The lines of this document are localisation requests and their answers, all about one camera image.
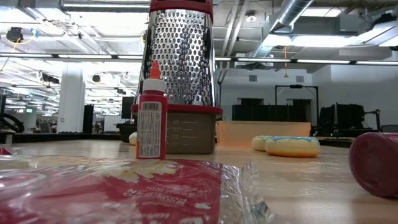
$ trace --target ceiling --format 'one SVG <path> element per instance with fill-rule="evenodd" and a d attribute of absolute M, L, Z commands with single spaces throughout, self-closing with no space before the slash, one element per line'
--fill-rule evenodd
<path fill-rule="evenodd" d="M 89 1 L 89 0 L 64 0 L 65 4 L 140 4 L 147 6 L 148 1 Z M 303 16 L 335 17 L 346 12 L 357 14 L 364 10 L 365 1 L 315 1 L 303 13 Z M 256 49 L 262 42 L 262 27 L 267 15 L 277 12 L 282 1 L 251 1 L 248 11 L 255 11 L 257 17 L 254 22 L 243 20 L 239 30 L 239 40 L 233 47 L 236 53 L 248 53 Z M 394 1 L 366 1 L 367 9 L 372 11 L 396 4 Z M 226 26 L 233 7 L 233 0 L 214 0 L 213 36 L 215 40 L 216 55 L 220 55 L 226 35 Z M 142 55 L 144 43 L 142 35 L 147 29 L 148 13 L 114 12 L 112 10 L 76 10 L 65 11 L 54 9 L 41 9 L 37 11 L 21 11 L 11 7 L 1 8 L 0 3 L 0 52 L 17 53 L 50 53 L 50 54 L 128 54 Z M 7 40 L 6 33 L 11 27 L 21 27 L 24 40 L 21 44 L 14 44 Z M 388 47 L 362 47 L 362 48 L 319 48 L 319 47 L 294 47 L 273 48 L 274 57 L 288 58 L 319 58 L 349 60 L 361 58 L 365 60 L 383 60 L 391 56 Z M 84 62 L 87 75 L 86 103 L 95 103 L 96 111 L 101 114 L 117 114 L 122 96 L 134 96 L 134 88 L 126 90 L 126 95 L 121 95 L 116 90 L 99 89 L 103 87 L 120 88 L 137 86 L 140 63 L 126 62 Z M 61 61 L 23 60 L 21 58 L 0 57 L 0 85 L 48 85 L 40 81 L 39 71 L 62 81 Z M 283 64 L 275 64 L 278 69 Z M 292 65 L 290 68 L 307 69 L 319 67 L 311 65 Z M 93 75 L 100 75 L 102 81 L 92 81 Z M 59 99 L 59 85 L 54 88 L 3 88 L 2 93 L 9 95 L 9 99 L 22 98 L 22 100 L 9 100 L 7 103 L 17 105 L 29 104 L 26 96 L 37 99 L 42 104 L 49 103 L 53 110 L 42 110 L 45 114 L 57 112 Z"/>

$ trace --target plastic wrap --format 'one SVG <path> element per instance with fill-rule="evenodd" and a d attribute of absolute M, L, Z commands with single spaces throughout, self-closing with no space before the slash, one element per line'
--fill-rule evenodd
<path fill-rule="evenodd" d="M 276 223 L 256 166 L 0 156 L 0 223 Z"/>

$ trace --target metal grater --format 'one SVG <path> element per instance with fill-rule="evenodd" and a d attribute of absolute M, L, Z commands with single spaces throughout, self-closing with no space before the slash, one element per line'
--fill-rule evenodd
<path fill-rule="evenodd" d="M 140 81 L 158 61 L 170 104 L 218 106 L 212 27 L 204 12 L 151 12 Z"/>

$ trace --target small white ball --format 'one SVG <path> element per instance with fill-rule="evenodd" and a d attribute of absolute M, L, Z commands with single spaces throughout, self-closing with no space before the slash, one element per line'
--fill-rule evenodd
<path fill-rule="evenodd" d="M 130 134 L 129 140 L 130 140 L 130 144 L 132 146 L 137 145 L 137 133 L 135 132 L 135 133 Z"/>

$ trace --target desk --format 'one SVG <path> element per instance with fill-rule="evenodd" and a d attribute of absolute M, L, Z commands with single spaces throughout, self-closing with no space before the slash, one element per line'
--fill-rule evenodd
<path fill-rule="evenodd" d="M 136 148 L 120 141 L 80 140 L 13 144 L 21 154 L 128 157 Z M 353 179 L 348 149 L 323 146 L 318 158 L 268 156 L 251 149 L 217 147 L 212 155 L 168 155 L 242 167 L 257 162 L 268 206 L 291 223 L 396 224 L 398 198 L 370 195 Z"/>

